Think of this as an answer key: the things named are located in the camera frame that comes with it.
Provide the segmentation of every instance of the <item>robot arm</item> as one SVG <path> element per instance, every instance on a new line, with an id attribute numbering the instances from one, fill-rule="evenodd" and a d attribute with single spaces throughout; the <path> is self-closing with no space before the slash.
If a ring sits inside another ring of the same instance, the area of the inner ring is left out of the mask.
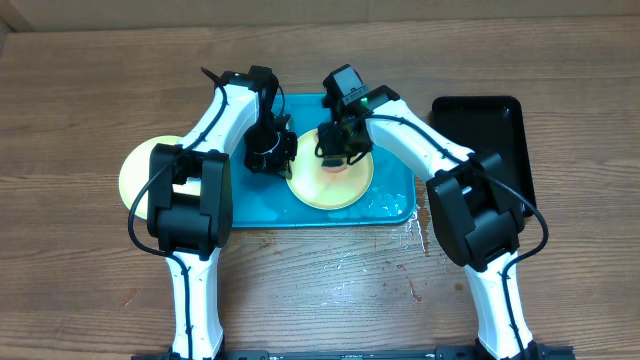
<path id="1" fill-rule="evenodd" d="M 473 179 L 472 172 L 476 167 L 504 179 L 499 156 L 476 155 L 449 141 L 420 120 L 391 89 L 383 86 L 369 91 L 348 65 L 331 73 L 323 84 L 327 89 L 325 105 L 333 114 L 330 124 L 319 127 L 321 153 L 332 160 L 325 166 L 341 165 L 339 160 L 336 163 L 340 157 L 352 163 L 350 157 L 369 151 L 375 144 L 426 181 L 436 237 L 454 263 L 464 267 L 469 279 L 479 342 L 495 359 L 517 356 L 521 351 L 511 328 L 501 274 L 517 257 L 517 234 L 524 226 L 522 212 L 519 203 Z M 533 336 L 524 320 L 515 266 L 508 276 L 515 325 L 527 348 Z"/>
<path id="2" fill-rule="evenodd" d="M 391 115 L 413 122 L 460 160 L 466 161 L 468 155 L 472 153 L 470 149 L 452 143 L 426 125 L 409 109 L 404 100 L 388 101 L 375 108 L 373 114 Z M 457 163 L 442 156 L 442 153 L 422 135 L 406 125 L 392 120 L 371 118 L 366 120 L 366 126 L 375 145 L 396 155 L 423 181 L 432 179 L 438 171 L 449 171 L 458 166 Z M 501 277 L 506 264 L 517 255 L 517 252 L 505 253 L 489 262 L 484 271 L 477 271 L 470 265 L 464 266 L 478 314 L 478 339 L 495 359 L 512 358 L 520 353 L 514 332 L 510 327 Z M 508 275 L 507 286 L 509 286 L 509 293 L 512 294 L 511 306 L 520 338 L 526 347 L 533 340 L 533 336 L 524 320 L 515 266 L 509 269 Z"/>
<path id="3" fill-rule="evenodd" d="M 185 277 L 180 264 L 167 258 L 176 316 L 171 355 L 180 359 L 213 359 L 223 344 L 217 263 L 233 222 L 230 155 L 244 137 L 245 166 L 282 177 L 291 175 L 289 162 L 296 155 L 297 138 L 286 129 L 288 117 L 271 113 L 278 88 L 271 69 L 225 72 L 217 82 L 224 85 L 224 108 L 218 87 L 193 130 L 177 145 L 157 145 L 150 158 L 150 178 L 172 166 L 149 187 L 149 233 L 158 238 L 161 251 L 172 253 L 188 269 Z M 200 196 L 173 192 L 173 184 L 186 182 L 200 183 Z"/>

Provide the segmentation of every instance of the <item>wood grain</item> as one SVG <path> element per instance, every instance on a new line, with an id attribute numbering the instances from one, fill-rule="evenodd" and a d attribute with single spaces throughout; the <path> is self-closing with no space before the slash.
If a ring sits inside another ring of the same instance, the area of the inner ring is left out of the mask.
<path id="1" fill-rule="evenodd" d="M 17 31 L 605 15 L 640 15 L 640 3 L 636 0 L 0 0 L 0 17 Z"/>
<path id="2" fill-rule="evenodd" d="M 637 358 L 639 33 L 640 18 L 604 17 L 10 34 L 0 58 L 0 358 L 166 350 L 168 271 L 128 240 L 122 161 L 200 118 L 212 95 L 202 65 L 271 66 L 298 93 L 321 91 L 347 62 L 421 115 L 441 95 L 520 100 L 552 234 L 519 267 L 527 322 L 537 340 L 581 358 Z M 464 273 L 430 235 L 423 185 L 418 193 L 420 209 L 399 226 L 234 232 L 219 273 L 228 347 L 471 343 Z M 523 249 L 539 236 L 529 221 Z"/>

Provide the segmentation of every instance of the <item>paper plate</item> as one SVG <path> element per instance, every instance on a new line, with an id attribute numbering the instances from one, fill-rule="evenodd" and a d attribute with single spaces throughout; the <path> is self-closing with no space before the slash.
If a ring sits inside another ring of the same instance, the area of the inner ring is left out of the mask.
<path id="1" fill-rule="evenodd" d="M 298 154 L 291 163 L 293 177 L 287 180 L 293 194 L 303 203 L 322 210 L 347 207 L 364 195 L 373 179 L 371 153 L 339 173 L 322 170 L 322 159 L 315 156 L 318 130 L 298 138 Z"/>

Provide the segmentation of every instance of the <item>wire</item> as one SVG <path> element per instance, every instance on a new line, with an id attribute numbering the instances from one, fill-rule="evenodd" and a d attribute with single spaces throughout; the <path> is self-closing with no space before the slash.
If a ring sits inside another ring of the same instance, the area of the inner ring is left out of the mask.
<path id="1" fill-rule="evenodd" d="M 140 240 L 138 239 L 138 237 L 136 236 L 136 233 L 135 233 L 133 225 L 134 225 L 135 214 L 136 214 L 136 210 L 138 209 L 138 205 L 140 204 L 140 201 L 142 200 L 142 197 L 144 196 L 144 194 L 149 190 L 149 187 L 151 187 L 151 184 L 153 184 L 153 182 L 156 181 L 156 179 L 161 174 L 163 174 L 169 168 L 173 167 L 178 162 L 178 160 L 180 160 L 184 156 L 185 153 L 193 150 L 196 146 L 198 146 L 198 144 L 200 144 L 207 137 L 207 135 L 209 134 L 209 132 L 211 131 L 213 126 L 218 122 L 220 117 L 222 117 L 222 113 L 224 112 L 224 109 L 227 107 L 227 92 L 224 89 L 224 85 L 222 85 L 220 83 L 220 79 L 218 78 L 218 76 L 215 75 L 214 73 L 212 73 L 211 71 L 209 71 L 206 68 L 200 68 L 200 70 L 205 75 L 207 75 L 207 77 L 209 77 L 209 79 L 211 79 L 214 82 L 214 84 L 217 85 L 217 87 L 220 89 L 220 92 L 222 93 L 222 105 L 220 106 L 220 110 L 218 110 L 218 113 L 216 114 L 216 116 L 214 116 L 214 118 L 211 121 L 211 123 L 209 123 L 209 125 L 207 125 L 207 127 L 204 129 L 204 131 L 202 131 L 200 133 L 198 138 L 193 143 L 191 143 L 191 145 L 189 145 L 186 148 L 182 149 L 178 153 L 178 155 L 176 155 L 176 157 L 173 159 L 172 162 L 170 162 L 169 164 L 163 166 L 142 187 L 142 189 L 138 193 L 138 196 L 136 196 L 135 200 L 133 200 L 133 203 L 131 204 L 131 210 L 129 210 L 129 218 L 128 218 L 128 223 L 127 223 L 127 229 L 129 231 L 129 237 L 131 238 L 131 241 L 136 245 L 136 247 L 138 249 L 140 249 L 140 250 L 142 250 L 144 252 L 147 252 L 149 254 L 162 256 L 162 257 L 166 257 L 168 259 L 171 259 L 171 260 L 175 261 L 176 263 L 178 263 L 178 265 L 180 266 L 180 270 L 181 270 L 182 276 L 184 277 L 184 291 L 185 291 L 185 295 L 184 295 L 184 312 L 185 312 L 185 319 L 186 319 L 186 326 L 187 326 L 187 329 L 186 329 L 185 332 L 187 333 L 187 347 L 188 347 L 188 353 L 189 353 L 188 360 L 193 359 L 193 336 L 191 334 L 191 328 L 192 327 L 191 327 L 191 309 L 190 309 L 191 296 L 189 294 L 189 269 L 184 264 L 184 262 L 182 260 L 180 260 L 180 258 L 178 258 L 177 256 L 173 255 L 172 253 L 164 252 L 164 251 L 160 251 L 160 250 L 156 250 L 156 249 L 152 249 L 152 248 L 142 244 L 140 242 Z"/>
<path id="2" fill-rule="evenodd" d="M 280 109 L 280 116 L 284 116 L 284 90 L 282 89 L 282 85 L 278 85 L 278 89 L 280 89 L 280 96 L 282 97 L 282 108 Z"/>
<path id="3" fill-rule="evenodd" d="M 440 145 L 437 141 L 435 141 L 429 134 L 427 134 L 426 131 L 420 128 L 420 126 L 418 126 L 417 124 L 405 118 L 391 116 L 391 115 L 371 114 L 371 115 L 364 115 L 362 117 L 353 119 L 351 120 L 351 122 L 357 122 L 357 121 L 362 121 L 366 119 L 392 120 L 392 121 L 399 122 L 403 125 L 407 125 L 413 130 L 415 130 L 416 132 L 418 132 L 422 137 L 424 137 L 425 140 L 427 140 L 431 145 L 433 145 L 436 148 L 436 150 L 442 153 L 443 156 L 447 157 L 449 160 L 457 164 L 463 163 L 462 160 L 458 159 L 453 154 L 451 154 L 451 152 L 449 152 L 447 149 L 442 147 L 442 145 Z M 524 354 L 525 359 L 529 359 L 529 354 L 524 349 L 524 345 L 522 344 L 522 339 L 520 338 L 520 332 L 518 330 L 518 327 L 516 326 L 515 316 L 513 315 L 513 307 L 511 306 L 511 296 L 509 295 L 509 288 L 507 286 L 507 280 L 509 279 L 509 276 L 507 274 L 509 272 L 509 269 L 511 269 L 513 265 L 519 263 L 522 260 L 530 258 L 531 256 L 539 253 L 542 249 L 544 249 L 544 247 L 547 245 L 547 242 L 549 241 L 549 227 L 547 226 L 547 222 L 542 216 L 542 214 L 540 213 L 540 211 L 533 204 L 531 204 L 531 202 L 529 202 L 529 200 L 527 200 L 524 196 L 522 196 L 521 194 L 519 194 L 517 191 L 513 190 L 509 186 L 505 185 L 504 183 L 500 182 L 500 180 L 492 176 L 489 176 L 478 169 L 475 169 L 474 172 L 481 178 L 493 183 L 494 185 L 498 186 L 502 190 L 506 191 L 512 197 L 522 201 L 525 207 L 527 207 L 533 213 L 536 219 L 538 219 L 538 222 L 540 222 L 540 226 L 542 227 L 542 240 L 540 241 L 538 246 L 516 257 L 515 259 L 509 261 L 507 265 L 505 265 L 504 269 L 502 269 L 502 274 L 501 274 L 502 289 L 504 291 L 504 298 L 507 302 L 507 312 L 509 314 L 509 321 L 511 322 L 511 328 L 513 329 L 513 333 L 516 337 L 516 341 L 518 342 L 518 347 L 520 348 L 520 352 Z"/>

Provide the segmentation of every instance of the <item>cardboard wall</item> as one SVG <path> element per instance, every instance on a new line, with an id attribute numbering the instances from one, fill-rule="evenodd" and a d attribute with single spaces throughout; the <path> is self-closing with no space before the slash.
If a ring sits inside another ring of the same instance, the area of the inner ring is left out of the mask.
<path id="1" fill-rule="evenodd" d="M 638 0 L 0 0 L 17 31 L 640 15 Z"/>

